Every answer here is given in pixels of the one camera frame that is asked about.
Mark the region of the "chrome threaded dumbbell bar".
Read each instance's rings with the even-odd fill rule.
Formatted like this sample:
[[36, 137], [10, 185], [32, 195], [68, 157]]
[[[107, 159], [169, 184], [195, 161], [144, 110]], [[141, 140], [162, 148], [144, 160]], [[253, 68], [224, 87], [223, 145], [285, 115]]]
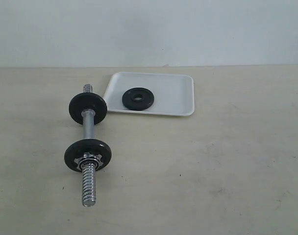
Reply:
[[[95, 112], [86, 109], [82, 112], [83, 137], [93, 139]], [[92, 207], [96, 203], [96, 169], [92, 163], [86, 163], [82, 168], [82, 204], [85, 207]]]

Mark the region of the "black weight plate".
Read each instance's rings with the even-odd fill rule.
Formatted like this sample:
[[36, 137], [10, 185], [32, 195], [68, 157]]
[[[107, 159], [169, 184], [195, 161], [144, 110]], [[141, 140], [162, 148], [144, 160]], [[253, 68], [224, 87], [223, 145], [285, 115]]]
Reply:
[[142, 111], [154, 103], [154, 95], [146, 88], [131, 88], [123, 94], [122, 103], [129, 110]]
[[100, 162], [96, 171], [105, 168], [112, 158], [112, 151], [106, 143], [97, 139], [83, 139], [74, 142], [66, 149], [65, 164], [73, 171], [82, 172], [79, 162], [85, 153], [90, 153], [99, 158]]
[[107, 115], [107, 105], [104, 99], [95, 93], [80, 93], [74, 96], [69, 103], [71, 118], [83, 125], [82, 112], [91, 109], [95, 112], [94, 125], [102, 122]]

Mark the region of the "chrome star collar nut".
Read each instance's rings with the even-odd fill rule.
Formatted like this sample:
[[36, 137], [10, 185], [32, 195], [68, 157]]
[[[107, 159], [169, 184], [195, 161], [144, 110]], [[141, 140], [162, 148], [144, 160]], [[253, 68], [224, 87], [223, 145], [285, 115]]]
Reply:
[[89, 152], [85, 152], [82, 157], [75, 158], [74, 163], [76, 164], [76, 168], [78, 170], [82, 170], [83, 165], [86, 163], [92, 163], [95, 166], [95, 169], [98, 170], [101, 166], [104, 165], [101, 158], [102, 155], [100, 154], [91, 154]]

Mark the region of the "white plastic tray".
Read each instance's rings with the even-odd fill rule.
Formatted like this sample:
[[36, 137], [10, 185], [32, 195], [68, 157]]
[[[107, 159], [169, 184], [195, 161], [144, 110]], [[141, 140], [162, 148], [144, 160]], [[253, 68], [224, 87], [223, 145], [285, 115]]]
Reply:
[[[153, 104], [142, 111], [124, 106], [123, 95], [133, 88], [153, 93]], [[117, 72], [112, 75], [103, 95], [108, 110], [118, 113], [190, 116], [195, 111], [194, 81], [182, 74]]]

